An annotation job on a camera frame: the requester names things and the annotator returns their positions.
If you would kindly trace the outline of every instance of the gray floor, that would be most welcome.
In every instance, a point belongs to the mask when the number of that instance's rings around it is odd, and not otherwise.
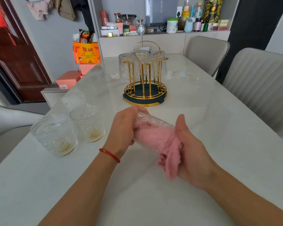
[[[9,108],[21,109],[28,112],[46,114],[50,110],[46,102],[41,103],[22,103],[19,105],[11,105]]]

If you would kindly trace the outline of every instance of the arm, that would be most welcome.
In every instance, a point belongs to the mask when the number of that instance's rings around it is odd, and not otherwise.
[[[119,159],[124,155],[129,145],[134,143],[132,125],[138,110],[148,113],[144,108],[132,106],[118,112],[113,120],[103,149]],[[86,171],[38,226],[94,225],[106,186],[116,166],[116,160],[99,152]]]
[[[180,178],[207,191],[237,225],[283,225],[283,210],[219,167],[203,143],[189,131],[183,115],[177,119],[176,131],[184,146]]]

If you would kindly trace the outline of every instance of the black garment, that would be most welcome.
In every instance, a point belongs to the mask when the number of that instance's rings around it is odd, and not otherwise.
[[[70,1],[74,9],[81,11],[83,13],[84,21],[88,27],[88,30],[90,32],[95,32],[94,25],[93,25],[92,18],[91,18],[91,12],[89,9],[88,0],[70,0]]]

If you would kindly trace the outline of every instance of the dark bottle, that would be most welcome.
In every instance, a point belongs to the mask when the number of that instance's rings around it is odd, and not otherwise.
[[[208,19],[206,19],[205,24],[203,26],[203,32],[207,32],[208,31]]]
[[[196,18],[196,22],[194,23],[194,32],[200,32],[201,30],[201,18]]]

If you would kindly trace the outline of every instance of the barcode label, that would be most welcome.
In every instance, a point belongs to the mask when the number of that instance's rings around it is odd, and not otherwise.
[[[59,85],[61,89],[68,89],[67,85]]]

